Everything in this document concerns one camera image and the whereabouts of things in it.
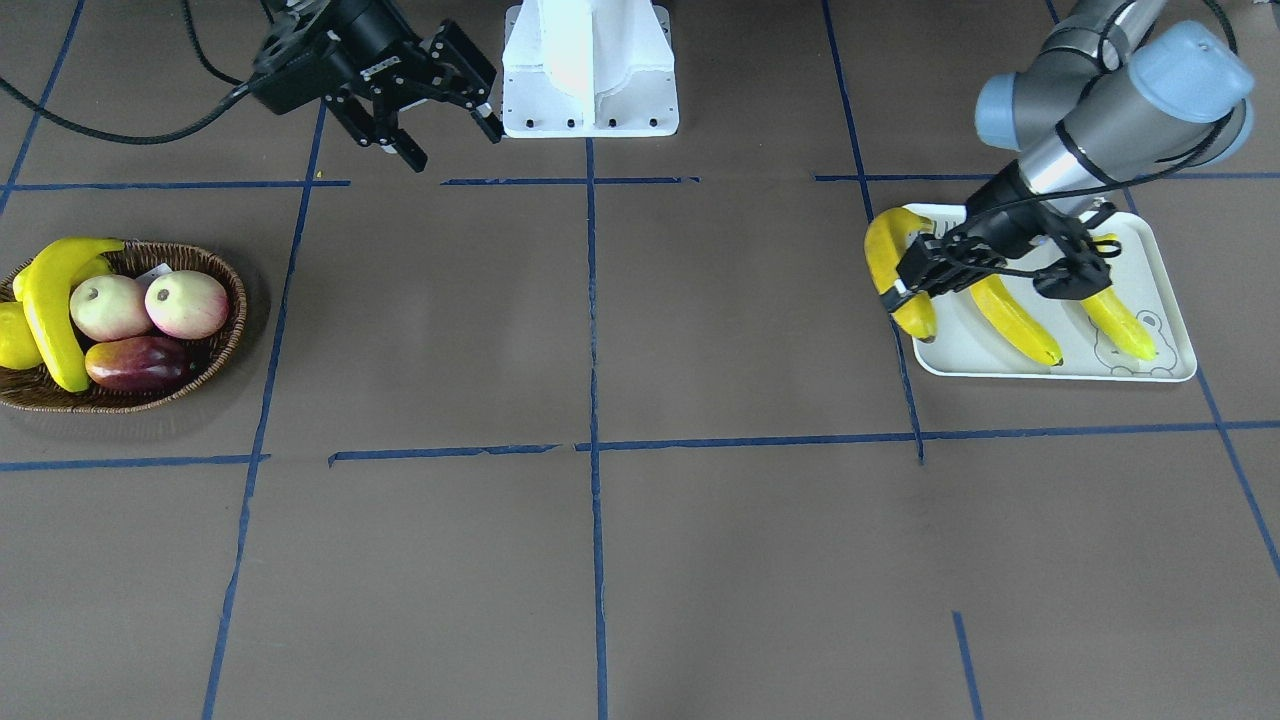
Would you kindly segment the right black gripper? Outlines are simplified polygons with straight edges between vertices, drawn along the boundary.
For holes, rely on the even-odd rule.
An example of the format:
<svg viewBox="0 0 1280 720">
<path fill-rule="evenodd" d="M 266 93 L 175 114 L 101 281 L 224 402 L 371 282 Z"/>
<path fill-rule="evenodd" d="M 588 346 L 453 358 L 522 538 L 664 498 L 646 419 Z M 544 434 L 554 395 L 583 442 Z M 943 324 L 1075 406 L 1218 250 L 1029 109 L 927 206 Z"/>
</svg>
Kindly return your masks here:
<svg viewBox="0 0 1280 720">
<path fill-rule="evenodd" d="M 419 45 L 410 79 L 425 97 L 465 109 L 493 143 L 504 136 L 492 106 L 497 69 L 458 23 L 443 22 L 422 41 L 393 1 L 270 1 L 268 9 L 274 20 L 248 87 L 271 113 L 287 114 L 325 96 L 326 109 L 358 146 L 394 154 L 421 173 L 428 155 L 399 127 L 389 94 L 372 90 L 366 108 L 358 95 L 339 90 Z"/>
</svg>

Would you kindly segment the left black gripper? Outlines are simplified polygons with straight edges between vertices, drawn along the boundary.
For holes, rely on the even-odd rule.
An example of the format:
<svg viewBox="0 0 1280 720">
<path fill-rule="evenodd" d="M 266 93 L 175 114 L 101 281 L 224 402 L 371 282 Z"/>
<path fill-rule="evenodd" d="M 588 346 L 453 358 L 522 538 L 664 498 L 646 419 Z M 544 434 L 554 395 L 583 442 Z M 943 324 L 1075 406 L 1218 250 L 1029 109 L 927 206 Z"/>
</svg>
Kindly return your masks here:
<svg viewBox="0 0 1280 720">
<path fill-rule="evenodd" d="M 965 200 L 965 236 L 919 234 L 908 243 L 897 270 L 909 299 L 959 292 L 995 274 L 1007 260 L 1032 251 L 1048 236 L 1062 256 L 1033 272 L 1033 288 L 1046 299 L 1083 301 L 1112 284 L 1110 259 L 1123 252 L 1119 240 L 1098 240 L 1091 227 L 1034 200 L 1016 160 L 1005 165 Z"/>
</svg>

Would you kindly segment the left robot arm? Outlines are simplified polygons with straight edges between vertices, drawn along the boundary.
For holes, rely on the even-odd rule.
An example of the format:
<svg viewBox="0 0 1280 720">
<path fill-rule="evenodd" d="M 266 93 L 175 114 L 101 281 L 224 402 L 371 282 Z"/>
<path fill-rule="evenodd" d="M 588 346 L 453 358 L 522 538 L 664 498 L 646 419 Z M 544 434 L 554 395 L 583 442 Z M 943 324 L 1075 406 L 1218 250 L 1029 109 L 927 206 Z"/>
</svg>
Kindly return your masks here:
<svg viewBox="0 0 1280 720">
<path fill-rule="evenodd" d="M 1016 156 L 964 204 L 947 231 L 914 231 L 879 292 L 888 311 L 991 275 L 1038 238 L 1061 254 L 1027 273 L 1047 299 L 1083 301 L 1112 283 L 1108 254 L 1091 238 L 1110 193 L 1231 156 L 1251 136 L 1254 76 L 1229 28 L 1181 20 L 1152 27 L 1161 1 L 1080 1 L 1034 61 L 980 91 L 974 124 Z"/>
</svg>

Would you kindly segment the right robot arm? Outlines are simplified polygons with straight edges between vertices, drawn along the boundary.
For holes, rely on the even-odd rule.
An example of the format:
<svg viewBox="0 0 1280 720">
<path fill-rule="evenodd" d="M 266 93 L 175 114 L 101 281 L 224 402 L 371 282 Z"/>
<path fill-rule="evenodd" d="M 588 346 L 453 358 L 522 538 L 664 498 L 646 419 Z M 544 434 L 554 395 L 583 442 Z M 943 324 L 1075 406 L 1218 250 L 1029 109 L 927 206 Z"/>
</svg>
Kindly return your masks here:
<svg viewBox="0 0 1280 720">
<path fill-rule="evenodd" d="M 506 132 L 492 106 L 497 69 L 461 26 L 444 19 L 422 37 L 394 1 L 270 1 L 275 19 L 248 81 L 276 115 L 320 101 L 361 147 L 421 172 L 428 155 L 401 128 L 422 102 L 465 110 L 485 137 Z"/>
</svg>

